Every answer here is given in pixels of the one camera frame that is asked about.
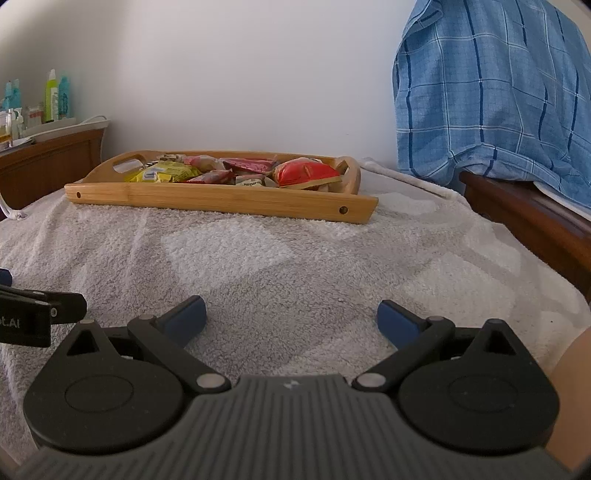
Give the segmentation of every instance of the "gray ribbed surface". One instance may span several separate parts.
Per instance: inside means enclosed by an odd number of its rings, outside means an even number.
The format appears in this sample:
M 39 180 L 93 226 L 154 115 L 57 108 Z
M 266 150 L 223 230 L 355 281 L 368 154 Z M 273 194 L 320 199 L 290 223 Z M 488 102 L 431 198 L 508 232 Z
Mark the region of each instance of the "gray ribbed surface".
M 493 459 L 448 452 L 414 433 L 385 395 L 356 392 L 342 377 L 328 375 L 244 377 L 230 392 L 196 399 L 178 425 L 143 448 L 103 458 L 42 450 L 17 478 L 560 480 L 566 476 L 542 449 Z

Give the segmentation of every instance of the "metal rivet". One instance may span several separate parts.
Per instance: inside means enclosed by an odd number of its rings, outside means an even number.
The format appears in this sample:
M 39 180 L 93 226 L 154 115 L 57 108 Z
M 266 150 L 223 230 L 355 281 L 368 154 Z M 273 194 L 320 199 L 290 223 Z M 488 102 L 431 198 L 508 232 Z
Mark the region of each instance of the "metal rivet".
M 386 377 L 376 373 L 361 374 L 357 383 L 365 388 L 379 388 L 386 383 Z
M 208 390 L 219 388 L 224 383 L 226 383 L 226 379 L 220 374 L 203 374 L 197 377 L 197 385 Z

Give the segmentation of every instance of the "wooden nightstand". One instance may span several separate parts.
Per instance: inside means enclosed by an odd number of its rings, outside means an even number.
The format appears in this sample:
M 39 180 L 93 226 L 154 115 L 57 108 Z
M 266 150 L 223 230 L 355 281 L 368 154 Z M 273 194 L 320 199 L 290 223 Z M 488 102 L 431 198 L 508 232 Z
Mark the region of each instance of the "wooden nightstand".
M 516 239 L 591 301 L 591 222 L 541 193 L 531 182 L 460 173 L 472 209 L 503 223 Z
M 0 157 L 0 192 L 21 209 L 66 183 L 84 178 L 100 164 L 104 129 L 88 130 L 24 147 Z M 0 212 L 0 220 L 5 217 Z

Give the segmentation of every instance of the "blue checkered fabric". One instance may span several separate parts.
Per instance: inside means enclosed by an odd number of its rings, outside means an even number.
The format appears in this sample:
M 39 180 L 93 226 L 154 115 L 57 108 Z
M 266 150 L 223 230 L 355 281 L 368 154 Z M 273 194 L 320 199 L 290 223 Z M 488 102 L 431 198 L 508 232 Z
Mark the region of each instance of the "blue checkered fabric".
M 538 180 L 591 206 L 591 56 L 545 0 L 418 0 L 393 77 L 401 171 Z

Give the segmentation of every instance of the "bamboo tray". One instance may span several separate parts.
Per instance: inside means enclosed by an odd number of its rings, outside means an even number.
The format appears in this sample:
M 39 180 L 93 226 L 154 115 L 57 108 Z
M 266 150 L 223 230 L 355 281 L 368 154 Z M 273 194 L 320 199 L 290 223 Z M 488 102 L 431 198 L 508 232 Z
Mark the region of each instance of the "bamboo tray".
M 329 185 L 329 192 L 235 185 L 128 183 L 124 178 L 133 171 L 139 171 L 140 167 L 124 173 L 114 169 L 118 164 L 132 159 L 146 164 L 164 153 L 211 155 L 216 158 L 276 158 L 279 162 L 306 156 L 231 151 L 128 152 L 105 161 L 81 183 L 66 185 L 66 196 L 72 203 L 247 213 L 348 223 L 367 223 L 378 204 L 375 197 L 357 195 L 361 170 L 351 157 L 314 156 L 342 175 L 341 182 Z

